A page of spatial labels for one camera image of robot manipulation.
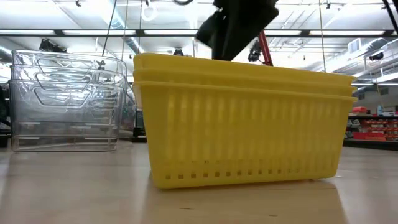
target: stacked baskets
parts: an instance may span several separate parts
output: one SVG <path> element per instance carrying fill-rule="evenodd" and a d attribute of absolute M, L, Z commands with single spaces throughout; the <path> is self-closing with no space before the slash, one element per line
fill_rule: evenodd
<path fill-rule="evenodd" d="M 135 105 L 124 62 L 26 50 L 13 51 L 12 58 L 14 151 L 116 149 L 123 106 Z"/>
<path fill-rule="evenodd" d="M 352 77 L 156 54 L 134 64 L 156 186 L 335 175 Z"/>

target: red pole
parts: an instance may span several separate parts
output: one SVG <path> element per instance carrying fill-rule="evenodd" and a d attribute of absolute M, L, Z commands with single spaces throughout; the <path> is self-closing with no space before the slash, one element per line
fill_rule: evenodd
<path fill-rule="evenodd" d="M 264 64 L 268 66 L 274 66 L 272 64 L 272 59 L 271 59 L 271 54 L 269 53 L 268 49 L 268 43 L 267 43 L 267 38 L 266 38 L 266 33 L 265 31 L 260 32 L 259 34 L 259 41 L 260 41 L 260 46 L 262 50 L 262 54 L 264 56 Z"/>

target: wooden floor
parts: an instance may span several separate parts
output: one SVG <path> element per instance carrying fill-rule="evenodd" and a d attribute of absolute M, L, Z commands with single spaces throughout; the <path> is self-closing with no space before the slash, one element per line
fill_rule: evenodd
<path fill-rule="evenodd" d="M 0 153 L 0 224 L 398 222 L 398 152 L 344 148 L 335 178 L 158 190 L 145 144 Z"/>

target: ceiling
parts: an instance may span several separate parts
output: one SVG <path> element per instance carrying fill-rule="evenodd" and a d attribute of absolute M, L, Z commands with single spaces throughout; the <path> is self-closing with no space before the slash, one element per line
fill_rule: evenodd
<path fill-rule="evenodd" d="M 0 27 L 2 29 L 107 29 L 114 0 L 1 0 Z M 128 29 L 197 29 L 215 11 L 212 0 L 194 0 L 188 6 L 178 6 L 171 0 L 145 1 L 118 0 L 116 10 L 126 21 Z M 302 30 L 320 29 L 320 8 L 324 29 L 341 30 L 391 30 L 393 26 L 383 9 L 381 0 L 330 0 L 321 7 L 318 0 L 279 0 L 276 7 L 279 16 L 266 29 Z M 391 5 L 395 17 L 396 10 Z M 37 50 L 43 37 L 0 37 L 0 47 L 8 50 Z M 145 52 L 170 54 L 175 48 L 182 48 L 187 55 L 211 58 L 211 49 L 194 41 L 192 37 L 133 37 Z M 95 37 L 49 37 L 71 53 L 99 54 L 105 38 Z M 291 68 L 315 68 L 347 51 L 348 43 L 355 38 L 310 38 L 272 37 L 267 38 L 275 66 Z M 236 58 L 237 62 L 248 63 L 251 44 Z M 134 70 L 128 55 L 134 55 L 120 37 L 110 37 L 106 54 L 122 58 L 130 73 Z"/>

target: floor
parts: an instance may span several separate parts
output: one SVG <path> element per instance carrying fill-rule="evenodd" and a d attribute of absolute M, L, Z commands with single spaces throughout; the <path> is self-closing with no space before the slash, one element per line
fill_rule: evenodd
<path fill-rule="evenodd" d="M 1 224 L 396 223 L 398 152 L 344 148 L 326 180 L 159 190 L 145 144 L 0 153 Z"/>

